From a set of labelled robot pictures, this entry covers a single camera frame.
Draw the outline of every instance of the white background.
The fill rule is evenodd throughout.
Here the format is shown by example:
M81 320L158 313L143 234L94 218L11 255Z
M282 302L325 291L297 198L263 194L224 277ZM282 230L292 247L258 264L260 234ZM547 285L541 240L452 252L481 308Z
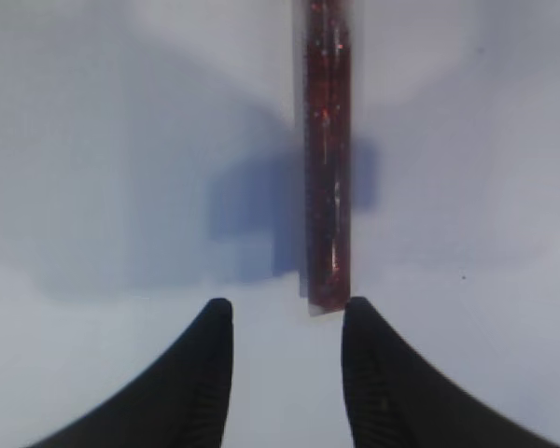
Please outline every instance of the white background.
M354 293L560 441L560 0L356 6ZM111 396L215 296L225 446L351 444L342 316L299 296L292 21L0 1L0 447Z

